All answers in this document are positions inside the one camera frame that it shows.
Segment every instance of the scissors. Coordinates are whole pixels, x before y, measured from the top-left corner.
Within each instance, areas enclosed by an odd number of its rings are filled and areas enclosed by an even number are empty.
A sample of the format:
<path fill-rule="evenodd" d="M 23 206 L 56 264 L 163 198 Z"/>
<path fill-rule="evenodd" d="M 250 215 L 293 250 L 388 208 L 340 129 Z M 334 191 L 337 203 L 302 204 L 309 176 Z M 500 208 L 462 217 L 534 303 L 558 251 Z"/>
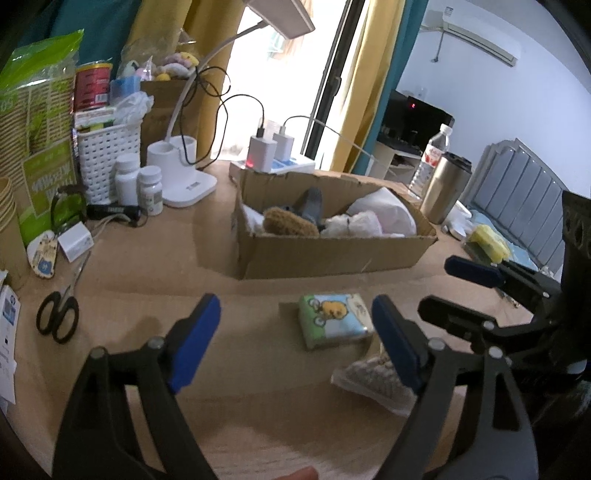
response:
<path fill-rule="evenodd" d="M 72 338 L 74 332 L 76 331 L 76 328 L 78 327 L 78 317 L 80 316 L 80 308 L 78 306 L 78 301 L 74 296 L 74 288 L 76 287 L 76 283 L 80 278 L 80 274 L 82 273 L 82 270 L 84 270 L 84 267 L 86 266 L 86 263 L 88 262 L 89 258 L 90 252 L 86 254 L 84 259 L 76 267 L 74 271 L 74 276 L 72 277 L 72 281 L 70 282 L 70 284 L 62 292 L 54 291 L 50 293 L 47 297 L 45 297 L 45 300 L 41 302 L 39 310 L 37 311 L 36 325 L 37 330 L 39 330 L 39 333 L 42 335 L 51 334 L 53 339 L 59 344 L 67 343 Z M 48 305 L 51 305 L 51 310 L 49 312 L 49 321 L 47 322 L 46 326 L 42 327 L 41 318 L 47 310 Z M 72 311 L 74 314 L 72 326 L 70 327 L 69 332 L 67 332 L 64 336 L 59 337 L 57 335 L 57 332 L 61 324 L 64 322 L 64 319 L 66 318 L 66 315 L 69 311 Z"/>

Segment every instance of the white phone charger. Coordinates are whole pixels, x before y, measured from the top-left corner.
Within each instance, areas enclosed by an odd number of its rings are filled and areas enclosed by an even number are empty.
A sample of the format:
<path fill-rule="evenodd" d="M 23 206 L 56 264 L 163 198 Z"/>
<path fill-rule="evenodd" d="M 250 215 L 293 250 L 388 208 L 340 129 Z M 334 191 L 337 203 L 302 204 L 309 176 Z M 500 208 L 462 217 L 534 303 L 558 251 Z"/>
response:
<path fill-rule="evenodd" d="M 294 146 L 294 138 L 279 131 L 279 133 L 273 134 L 273 140 L 277 142 L 275 159 L 279 161 L 289 160 L 291 158 L 291 150 Z"/>
<path fill-rule="evenodd" d="M 248 146 L 246 166 L 254 170 L 269 173 L 273 167 L 277 142 L 253 135 Z"/>

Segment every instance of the paper label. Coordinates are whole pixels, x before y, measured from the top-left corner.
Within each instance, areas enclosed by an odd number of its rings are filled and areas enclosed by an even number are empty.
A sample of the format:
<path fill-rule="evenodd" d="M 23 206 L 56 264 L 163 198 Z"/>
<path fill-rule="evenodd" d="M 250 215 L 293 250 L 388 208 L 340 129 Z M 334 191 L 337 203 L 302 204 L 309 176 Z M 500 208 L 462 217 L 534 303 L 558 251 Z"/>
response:
<path fill-rule="evenodd" d="M 425 152 L 423 153 L 422 161 L 428 163 L 432 167 L 437 167 L 439 165 L 439 161 L 441 160 L 441 156 L 443 152 L 439 150 L 437 147 L 432 145 L 427 145 L 425 148 Z"/>

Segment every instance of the black scissor handle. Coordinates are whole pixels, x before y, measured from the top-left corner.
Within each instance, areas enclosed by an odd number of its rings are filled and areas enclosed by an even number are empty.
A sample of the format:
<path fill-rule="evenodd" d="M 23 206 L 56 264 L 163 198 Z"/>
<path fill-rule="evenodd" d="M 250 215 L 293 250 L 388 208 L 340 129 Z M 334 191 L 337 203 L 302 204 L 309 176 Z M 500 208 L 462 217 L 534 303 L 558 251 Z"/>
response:
<path fill-rule="evenodd" d="M 61 301 L 61 294 L 58 291 L 54 291 L 52 293 L 50 293 L 47 297 L 45 297 L 45 299 L 41 302 L 41 305 L 39 305 L 39 310 L 37 310 L 37 318 L 35 320 L 35 325 L 37 326 L 37 330 L 39 330 L 39 333 L 42 335 L 49 335 L 51 333 L 51 331 L 53 330 L 53 324 L 55 323 L 55 318 L 58 316 L 59 314 L 59 306 L 60 306 L 60 301 Z M 51 311 L 49 312 L 49 321 L 47 322 L 47 325 L 44 327 L 41 327 L 41 317 L 43 316 L 43 313 L 45 312 L 45 310 L 47 309 L 47 306 L 51 304 Z"/>
<path fill-rule="evenodd" d="M 72 326 L 70 327 L 70 330 L 67 334 L 65 334 L 63 337 L 58 337 L 57 332 L 61 324 L 64 322 L 64 318 L 70 310 L 74 312 L 74 320 L 72 321 Z M 59 310 L 59 312 L 57 312 L 57 316 L 54 319 L 53 323 L 53 329 L 51 330 L 51 336 L 57 343 L 64 344 L 67 343 L 70 340 L 70 338 L 72 338 L 72 335 L 74 335 L 74 332 L 78 327 L 79 316 L 80 307 L 78 306 L 78 301 L 74 297 L 68 297 L 64 302 L 64 306 L 61 308 L 61 310 Z"/>

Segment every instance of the white lamp base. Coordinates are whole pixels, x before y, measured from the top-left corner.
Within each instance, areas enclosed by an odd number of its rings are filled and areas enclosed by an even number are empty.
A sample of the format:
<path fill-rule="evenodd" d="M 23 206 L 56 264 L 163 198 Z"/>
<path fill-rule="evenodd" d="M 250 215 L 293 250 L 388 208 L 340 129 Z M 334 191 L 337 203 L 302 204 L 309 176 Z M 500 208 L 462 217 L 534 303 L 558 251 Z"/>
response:
<path fill-rule="evenodd" d="M 162 201 L 173 208 L 195 205 L 216 189 L 217 178 L 209 173 L 193 169 L 182 184 L 162 190 Z"/>
<path fill-rule="evenodd" d="M 186 135 L 184 139 L 189 162 L 194 163 L 197 141 Z M 169 207 L 189 207 L 216 189 L 216 177 L 196 170 L 194 165 L 187 163 L 181 137 L 149 145 L 147 163 L 159 166 L 162 170 L 162 200 Z"/>

